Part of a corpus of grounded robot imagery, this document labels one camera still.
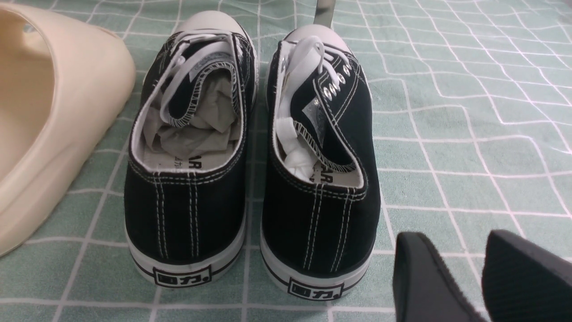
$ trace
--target green checkered cloth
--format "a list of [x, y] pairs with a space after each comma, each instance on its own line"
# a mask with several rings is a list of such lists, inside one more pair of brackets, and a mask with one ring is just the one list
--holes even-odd
[[373, 95], [383, 202], [367, 275], [331, 303], [289, 296], [264, 271], [262, 104], [248, 145], [249, 234], [220, 281], [156, 288], [136, 272], [123, 224], [126, 140], [142, 79], [176, 24], [203, 10], [230, 14], [253, 38], [265, 75], [277, 42], [312, 23], [315, 0], [16, 2], [116, 32], [135, 59], [137, 84], [50, 219], [0, 259], [0, 321], [395, 321], [395, 237], [405, 230], [433, 240], [485, 315], [479, 280], [491, 229], [572, 260], [570, 1], [337, 0], [333, 28]]

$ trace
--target white stitching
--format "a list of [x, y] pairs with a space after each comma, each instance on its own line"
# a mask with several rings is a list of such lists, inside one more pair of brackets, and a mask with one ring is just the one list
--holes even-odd
[[[220, 172], [217, 172], [217, 173], [214, 173], [214, 174], [211, 174], [211, 175], [207, 175], [207, 176], [201, 178], [200, 180], [197, 180], [197, 184], [205, 184], [205, 183], [211, 183], [211, 182], [218, 181], [218, 180], [220, 180], [225, 174], [227, 174], [228, 172], [230, 172], [230, 170], [233, 169], [233, 167], [234, 167], [235, 164], [240, 160], [240, 158], [243, 157], [243, 156], [242, 156], [242, 153], [243, 153], [243, 151], [244, 151], [244, 146], [245, 146], [245, 143], [242, 144], [242, 146], [240, 147], [240, 150], [236, 153], [236, 155], [237, 155], [237, 156], [236, 156], [236, 159], [235, 159], [231, 164], [229, 164], [229, 166], [228, 166], [227, 168], [223, 169], [223, 170], [220, 171]], [[131, 168], [132, 168], [133, 172], [135, 172], [141, 179], [143, 179], [143, 180], [146, 181], [146, 182], [153, 183], [151, 180], [149, 180], [149, 179], [147, 178], [146, 175], [144, 175], [144, 174], [142, 173], [141, 170], [138, 169], [138, 166], [137, 166], [131, 159], [129, 159], [129, 164], [131, 165]], [[212, 178], [212, 177], [214, 177], [214, 176], [220, 176], [220, 177], [214, 178], [214, 179], [208, 180], [208, 181], [201, 181], [201, 180], [206, 180], [206, 179]], [[182, 185], [182, 186], [186, 186], [186, 184], [187, 184], [187, 183], [186, 183], [186, 178], [177, 178], [177, 177], [173, 177], [173, 176], [163, 176], [163, 179], [176, 180], [176, 181], [182, 181], [182, 180], [184, 180], [184, 181], [185, 181], [185, 182], [183, 182], [183, 183], [179, 183], [179, 182], [166, 182], [165, 184], [179, 184], [179, 185]]]
[[166, 45], [165, 50], [164, 50], [159, 56], [157, 56], [157, 58], [155, 58], [155, 60], [158, 60], [159, 57], [162, 56], [161, 64], [159, 65], [159, 71], [161, 71], [161, 72], [164, 71], [165, 61], [166, 61], [167, 57], [170, 56], [170, 54], [168, 54], [168, 53], [171, 51], [171, 49], [173, 49], [176, 45], [178, 45], [178, 44], [175, 44], [175, 43], [174, 43], [174, 39], [177, 38], [177, 36], [178, 36], [179, 34], [180, 34], [180, 32], [178, 32], [178, 33], [176, 33], [176, 34], [172, 34], [172, 35], [167, 39], [167, 42], [165, 43], [165, 45]]
[[312, 258], [314, 257], [314, 244], [316, 243], [316, 231], [318, 230], [318, 221], [320, 220], [320, 210], [321, 210], [321, 198], [324, 192], [324, 185], [321, 185], [320, 189], [320, 202], [318, 203], [318, 211], [316, 213], [316, 224], [314, 225], [314, 236], [312, 237], [312, 252], [310, 253], [310, 262], [308, 263], [308, 269], [312, 266]]
[[326, 159], [326, 157], [322, 154], [320, 149], [317, 147], [316, 141], [313, 139], [312, 135], [308, 132], [308, 130], [304, 127], [304, 125], [298, 121], [294, 121], [294, 128], [298, 131], [298, 133], [304, 138], [306, 143], [310, 146], [310, 149], [314, 151], [317, 155], [318, 159], [329, 169], [335, 170], [337, 172], [351, 172], [355, 170], [355, 165], [352, 163], [349, 166], [341, 166], [330, 160]]
[[[303, 192], [303, 193], [307, 193], [307, 194], [311, 194], [313, 193], [312, 190], [310, 190], [308, 187], [303, 186], [301, 183], [297, 183], [294, 180], [290, 179], [289, 177], [287, 177], [287, 174], [285, 174], [281, 168], [278, 168], [278, 166], [276, 165], [276, 162], [274, 162], [273, 160], [271, 160], [272, 165], [274, 166], [274, 169], [276, 169], [276, 171], [280, 174], [280, 176], [288, 183], [290, 184], [293, 188]], [[339, 200], [345, 200], [345, 197], [347, 196], [347, 193], [335, 193], [333, 191], [326, 191], [325, 192], [326, 197], [332, 198], [332, 199], [339, 199]], [[355, 194], [352, 196], [352, 200], [353, 201], [359, 201], [362, 200], [363, 198], [366, 197], [366, 191], [364, 190], [361, 193]]]
[[348, 231], [349, 231], [349, 216], [351, 216], [352, 214], [352, 201], [349, 202], [349, 207], [348, 207], [348, 215], [346, 216], [347, 220], [345, 222], [345, 236], [344, 236], [344, 243], [341, 246], [341, 252], [340, 252], [340, 257], [337, 258], [337, 265], [336, 265], [336, 271], [337, 269], [340, 267], [340, 263], [341, 263], [341, 257], [344, 254], [344, 249], [345, 249], [345, 241], [348, 239]]
[[162, 258], [163, 256], [163, 249], [161, 244], [161, 222], [159, 221], [159, 187], [157, 186], [157, 182], [155, 181], [155, 176], [153, 176], [153, 181], [155, 185], [155, 193], [157, 195], [157, 202], [156, 202], [156, 209], [157, 209], [157, 245], [159, 246], [159, 254]]
[[232, 73], [232, 71], [236, 71], [235, 66], [233, 64], [227, 63], [227, 62], [217, 62], [214, 63], [212, 65], [207, 66], [205, 69], [203, 69], [201, 71], [201, 74], [196, 77], [196, 85], [194, 90], [191, 93], [190, 96], [190, 100], [189, 100], [189, 105], [187, 106], [186, 109], [186, 113], [185, 115], [183, 115], [183, 117], [179, 118], [179, 119], [175, 119], [172, 118], [170, 120], [170, 123], [172, 126], [174, 127], [185, 127], [188, 122], [191, 120], [191, 118], [194, 116], [196, 110], [197, 110], [197, 106], [198, 106], [198, 102], [201, 99], [201, 94], [202, 94], [202, 85], [204, 84], [206, 78], [210, 75], [210, 72], [212, 72], [215, 69], [227, 69], [231, 72], [232, 78], [231, 78], [231, 83], [233, 85], [233, 89], [236, 89], [236, 80], [234, 80], [234, 78], [236, 78], [236, 73]]
[[163, 230], [163, 248], [165, 249], [165, 258], [169, 259], [169, 253], [167, 252], [167, 239], [165, 236], [165, 191], [163, 190], [163, 184], [161, 183], [161, 178], [158, 174], [157, 181], [159, 182], [159, 187], [161, 188], [161, 229]]
[[247, 49], [247, 50], [245, 50], [246, 53], [244, 53], [244, 56], [246, 58], [244, 62], [247, 66], [247, 75], [244, 79], [244, 82], [247, 83], [250, 81], [250, 63], [251, 63], [250, 62], [250, 59], [251, 59], [250, 58], [250, 43], [248, 42], [248, 40], [244, 39], [244, 37], [241, 35], [235, 35], [235, 38], [237, 38], [239, 40], [239, 42], [237, 42], [237, 44], [236, 44], [237, 46], [242, 45], [242, 47]]
[[194, 173], [194, 232], [195, 238], [197, 238], [197, 247], [194, 249], [196, 255], [198, 257], [198, 210], [197, 210], [197, 203], [198, 203], [198, 189], [197, 189], [197, 174]]
[[[337, 67], [340, 65], [340, 63], [341, 63], [341, 58], [340, 58], [340, 57], [336, 57], [336, 59], [335, 59], [334, 62], [332, 63], [332, 67], [335, 69], [335, 68], [337, 68]], [[327, 76], [329, 76], [329, 74], [328, 74], [328, 73], [324, 73], [321, 77], [319, 77], [319, 78], [317, 79], [317, 82], [318, 82], [318, 84], [319, 84], [319, 88], [320, 88], [320, 89], [324, 86], [324, 83], [325, 83], [327, 80], [331, 80], [331, 78], [330, 78], [330, 77], [327, 77]], [[354, 80], [354, 81], [353, 81], [353, 84], [352, 84], [352, 90], [356, 87], [356, 83], [357, 83], [356, 80]], [[351, 95], [348, 95], [348, 96], [345, 97], [344, 103], [341, 105], [341, 108], [344, 107], [344, 104], [347, 104], [347, 103], [349, 102], [350, 97], [351, 97]], [[336, 115], [333, 115], [333, 114], [332, 114], [334, 121], [336, 121], [337, 115], [338, 115], [339, 112], [340, 112], [340, 111], [337, 111], [337, 112], [336, 112]]]
[[190, 257], [194, 253], [194, 238], [193, 238], [193, 187], [190, 185], [190, 173], [186, 173], [189, 186], [189, 232], [190, 232]]
[[333, 272], [333, 267], [336, 266], [337, 254], [340, 251], [341, 235], [342, 235], [342, 232], [344, 231], [344, 223], [345, 223], [345, 208], [348, 205], [348, 199], [349, 199], [349, 188], [347, 188], [347, 190], [348, 190], [348, 192], [346, 194], [346, 198], [345, 198], [345, 202], [344, 202], [344, 210], [341, 212], [340, 238], [337, 241], [336, 255], [333, 257], [332, 268], [329, 270], [330, 272]]
[[[333, 117], [332, 109], [329, 107], [328, 101], [322, 99], [322, 97], [320, 96], [320, 93], [319, 93], [319, 91], [318, 91], [317, 88], [316, 88], [316, 83], [314, 83], [314, 91], [315, 91], [315, 93], [316, 93], [316, 95], [317, 95], [318, 100], [320, 100], [320, 102], [322, 103], [322, 105], [326, 107], [327, 112], [329, 112], [329, 114], [326, 113], [326, 116], [327, 116], [328, 120], [330, 120], [330, 118]], [[366, 193], [366, 191], [367, 191], [366, 188], [367, 188], [367, 185], [368, 185], [367, 173], [366, 173], [365, 169], [363, 168], [363, 166], [362, 166], [362, 164], [361, 164], [361, 162], [360, 162], [360, 159], [359, 159], [357, 153], [353, 150], [352, 146], [349, 144], [348, 140], [345, 138], [345, 136], [344, 136], [344, 134], [342, 133], [340, 127], [339, 127], [338, 124], [337, 124], [337, 122], [335, 122], [335, 119], [332, 118], [332, 119], [331, 119], [331, 122], [332, 122], [334, 128], [337, 130], [336, 133], [338, 133], [338, 134], [340, 135], [341, 140], [342, 140], [342, 143], [344, 144], [344, 146], [346, 146], [346, 147], [350, 150], [351, 154], [356, 158], [357, 163], [358, 163], [358, 165], [360, 166], [359, 168], [360, 168], [360, 171], [362, 172], [363, 178], [364, 178], [364, 185], [363, 185], [364, 191], [362, 192], [362, 194], [365, 195], [365, 193]]]
[[317, 196], [318, 196], [318, 186], [316, 186], [316, 191], [314, 192], [314, 205], [312, 206], [312, 215], [310, 216], [310, 227], [308, 229], [308, 244], [306, 245], [306, 256], [304, 257], [304, 265], [302, 265], [302, 268], [306, 268], [306, 261], [308, 260], [308, 253], [310, 250], [310, 236], [312, 234], [312, 225], [314, 223], [314, 213], [316, 210], [316, 200], [317, 200]]
[[355, 69], [354, 72], [356, 73], [356, 77], [353, 79], [352, 89], [351, 89], [350, 93], [348, 94], [348, 96], [345, 97], [344, 104], [342, 104], [341, 108], [338, 110], [336, 115], [333, 116], [334, 122], [336, 124], [344, 116], [345, 111], [347, 110], [347, 108], [349, 106], [349, 101], [351, 99], [353, 99], [353, 96], [355, 95], [356, 90], [358, 89], [358, 79], [360, 79], [359, 72], [361, 71], [361, 67], [358, 64], [358, 65], [354, 66], [354, 69]]

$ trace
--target sneaker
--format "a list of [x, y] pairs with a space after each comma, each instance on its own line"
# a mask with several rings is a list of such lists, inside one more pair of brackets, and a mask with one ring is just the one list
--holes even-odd
[[294, 296], [338, 299], [366, 273], [379, 220], [366, 77], [340, 36], [305, 26], [278, 45], [267, 104], [265, 266]]
[[182, 23], [143, 82], [129, 142], [125, 227], [139, 272], [167, 288], [220, 278], [245, 236], [252, 41], [230, 16]]

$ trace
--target heel logo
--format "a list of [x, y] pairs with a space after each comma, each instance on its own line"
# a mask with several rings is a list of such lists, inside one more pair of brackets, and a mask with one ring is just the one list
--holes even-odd
[[167, 288], [187, 288], [212, 281], [210, 265], [190, 273], [169, 273], [153, 268], [155, 284]]
[[343, 289], [343, 283], [336, 286], [320, 287], [306, 285], [294, 280], [293, 278], [290, 278], [290, 283], [288, 284], [289, 294], [312, 301], [329, 301], [339, 299]]

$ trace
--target shoelace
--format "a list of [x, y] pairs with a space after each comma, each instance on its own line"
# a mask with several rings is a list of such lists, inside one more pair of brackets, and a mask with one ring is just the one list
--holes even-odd
[[177, 49], [177, 53], [171, 59], [170, 68], [167, 68], [165, 71], [166, 77], [172, 77], [169, 86], [165, 89], [163, 96], [161, 98], [161, 110], [166, 110], [167, 104], [173, 98], [175, 92], [181, 85], [182, 81], [186, 77], [190, 77], [191, 79], [194, 78], [194, 75], [190, 75], [191, 70], [193, 67], [198, 63], [200, 60], [200, 55], [193, 55], [186, 59], [182, 56], [187, 48], [191, 45], [203, 42], [203, 41], [215, 41], [219, 39], [225, 38], [226, 35], [215, 35], [215, 34], [191, 34], [191, 33], [180, 33], [174, 40], [175, 44], [180, 44], [179, 46], [175, 45], [170, 51], [170, 54], [173, 54], [173, 51]]
[[[322, 89], [324, 96], [328, 100], [332, 100], [334, 96], [337, 96], [337, 93], [340, 91], [340, 83], [345, 84], [345, 78], [334, 70], [331, 64], [334, 57], [328, 54], [328, 52], [337, 54], [345, 62], [344, 73], [349, 76], [351, 66], [348, 57], [339, 50], [325, 47], [321, 39], [316, 36], [300, 40], [292, 49], [288, 61], [284, 62], [287, 67], [282, 96], [276, 111], [276, 135], [286, 153], [286, 158], [284, 159], [286, 169], [292, 175], [306, 181], [312, 176], [313, 167], [318, 158], [308, 144], [303, 139], [298, 138], [294, 121], [290, 116], [291, 99], [301, 83], [305, 81], [316, 67], [319, 73], [322, 73], [325, 68], [332, 81], [329, 86]], [[319, 104], [318, 99], [314, 99], [313, 102], [314, 104]]]

